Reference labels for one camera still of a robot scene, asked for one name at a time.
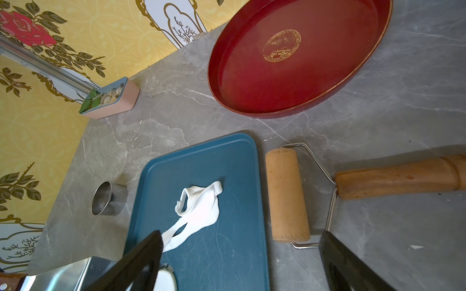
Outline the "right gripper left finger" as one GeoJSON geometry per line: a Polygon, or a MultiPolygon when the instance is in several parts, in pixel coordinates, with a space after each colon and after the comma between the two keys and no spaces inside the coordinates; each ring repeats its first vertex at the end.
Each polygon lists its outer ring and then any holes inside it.
{"type": "Polygon", "coordinates": [[[162,252],[161,233],[155,230],[86,290],[151,291],[155,286],[162,252]]]}

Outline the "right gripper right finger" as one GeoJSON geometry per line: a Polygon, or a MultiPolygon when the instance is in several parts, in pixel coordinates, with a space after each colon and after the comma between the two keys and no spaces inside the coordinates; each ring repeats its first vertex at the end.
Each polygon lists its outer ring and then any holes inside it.
{"type": "Polygon", "coordinates": [[[332,233],[325,231],[319,252],[331,291],[394,291],[332,233]]]}

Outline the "round white dumpling wrapper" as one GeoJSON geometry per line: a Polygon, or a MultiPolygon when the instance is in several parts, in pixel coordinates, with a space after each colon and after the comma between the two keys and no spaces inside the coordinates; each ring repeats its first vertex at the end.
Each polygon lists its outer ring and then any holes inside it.
{"type": "Polygon", "coordinates": [[[158,271],[153,291],[178,291],[174,270],[164,264],[158,271]]]}

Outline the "metal dough scraper wooden handle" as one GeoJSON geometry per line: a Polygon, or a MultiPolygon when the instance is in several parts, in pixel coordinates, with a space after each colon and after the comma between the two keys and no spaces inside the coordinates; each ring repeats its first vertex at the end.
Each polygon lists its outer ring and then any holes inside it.
{"type": "Polygon", "coordinates": [[[83,291],[116,262],[90,257],[38,275],[1,274],[2,291],[83,291]]]}

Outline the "wooden rolling pin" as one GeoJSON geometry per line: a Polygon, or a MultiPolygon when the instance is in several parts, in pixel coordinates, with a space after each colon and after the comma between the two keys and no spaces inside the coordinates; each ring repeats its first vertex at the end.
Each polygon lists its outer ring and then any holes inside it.
{"type": "Polygon", "coordinates": [[[387,195],[454,192],[466,189],[466,157],[450,155],[378,169],[329,171],[305,143],[285,144],[265,155],[269,213],[274,241],[313,249],[296,147],[303,148],[335,186],[326,218],[329,231],[338,198],[360,200],[387,195]]]}

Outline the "small glass cup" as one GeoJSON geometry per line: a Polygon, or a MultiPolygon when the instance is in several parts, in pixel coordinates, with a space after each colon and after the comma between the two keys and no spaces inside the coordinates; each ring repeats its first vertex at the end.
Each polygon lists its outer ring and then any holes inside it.
{"type": "Polygon", "coordinates": [[[105,181],[93,194],[91,212],[94,216],[117,216],[125,207],[127,187],[105,181]]]}

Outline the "white dough lump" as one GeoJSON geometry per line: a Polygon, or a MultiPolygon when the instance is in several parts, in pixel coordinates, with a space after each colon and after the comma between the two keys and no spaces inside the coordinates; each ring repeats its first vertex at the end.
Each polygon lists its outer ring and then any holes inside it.
{"type": "Polygon", "coordinates": [[[183,189],[175,206],[179,219],[161,235],[164,252],[176,249],[194,233],[217,222],[220,214],[218,196],[222,192],[220,181],[207,187],[183,189]]]}

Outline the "teal plastic tray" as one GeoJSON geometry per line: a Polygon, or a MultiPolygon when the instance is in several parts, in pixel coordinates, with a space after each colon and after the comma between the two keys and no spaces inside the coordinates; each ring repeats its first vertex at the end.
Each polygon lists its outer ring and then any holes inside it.
{"type": "Polygon", "coordinates": [[[178,221],[182,190],[222,184],[218,220],[191,235],[160,263],[171,266],[181,291],[267,291],[268,251],[256,143],[246,133],[193,145],[143,168],[125,251],[178,221]]]}

